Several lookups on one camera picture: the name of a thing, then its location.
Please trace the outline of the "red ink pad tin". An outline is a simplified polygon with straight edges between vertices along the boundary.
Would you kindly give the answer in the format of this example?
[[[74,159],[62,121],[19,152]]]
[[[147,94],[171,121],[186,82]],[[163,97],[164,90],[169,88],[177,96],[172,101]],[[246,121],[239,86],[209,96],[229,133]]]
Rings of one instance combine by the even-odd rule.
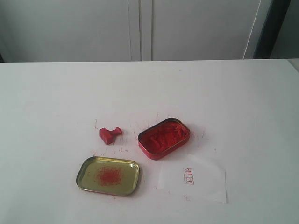
[[[139,148],[152,160],[159,160],[188,142],[190,129],[177,118],[167,118],[142,131],[137,137]]]

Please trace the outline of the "dark vertical post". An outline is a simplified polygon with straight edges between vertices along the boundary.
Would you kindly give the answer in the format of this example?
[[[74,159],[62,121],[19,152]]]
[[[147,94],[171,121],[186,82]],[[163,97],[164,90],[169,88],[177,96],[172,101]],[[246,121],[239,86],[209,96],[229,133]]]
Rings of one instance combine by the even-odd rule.
[[[291,0],[272,0],[253,59],[269,59]]]

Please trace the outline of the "gold metal tin lid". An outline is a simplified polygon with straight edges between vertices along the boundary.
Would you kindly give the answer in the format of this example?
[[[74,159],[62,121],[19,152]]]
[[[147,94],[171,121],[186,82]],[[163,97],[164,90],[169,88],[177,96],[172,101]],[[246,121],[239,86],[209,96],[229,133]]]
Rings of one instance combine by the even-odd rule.
[[[90,192],[128,196],[135,191],[139,174],[135,161],[93,156],[83,162],[76,184]]]

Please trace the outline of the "red stamp block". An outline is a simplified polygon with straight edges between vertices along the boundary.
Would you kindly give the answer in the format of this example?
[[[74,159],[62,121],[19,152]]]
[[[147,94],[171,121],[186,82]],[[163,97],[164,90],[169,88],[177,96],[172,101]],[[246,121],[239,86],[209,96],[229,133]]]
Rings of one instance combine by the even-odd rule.
[[[114,130],[107,130],[106,128],[99,130],[99,136],[106,145],[112,144],[118,135],[122,135],[122,130],[119,127],[116,127]]]

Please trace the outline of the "white cabinet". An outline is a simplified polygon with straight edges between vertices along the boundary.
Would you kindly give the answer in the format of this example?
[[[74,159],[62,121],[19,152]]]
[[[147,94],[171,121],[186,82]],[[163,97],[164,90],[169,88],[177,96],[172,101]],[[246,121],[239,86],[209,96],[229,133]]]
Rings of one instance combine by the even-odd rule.
[[[269,0],[3,0],[5,62],[251,59]]]

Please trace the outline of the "white paper sheet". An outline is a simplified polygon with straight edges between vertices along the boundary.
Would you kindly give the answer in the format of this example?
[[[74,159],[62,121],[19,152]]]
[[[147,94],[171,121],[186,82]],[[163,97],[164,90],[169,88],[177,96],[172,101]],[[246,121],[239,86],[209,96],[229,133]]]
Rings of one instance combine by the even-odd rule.
[[[215,160],[188,154],[164,160],[157,188],[187,198],[227,203],[226,171]]]

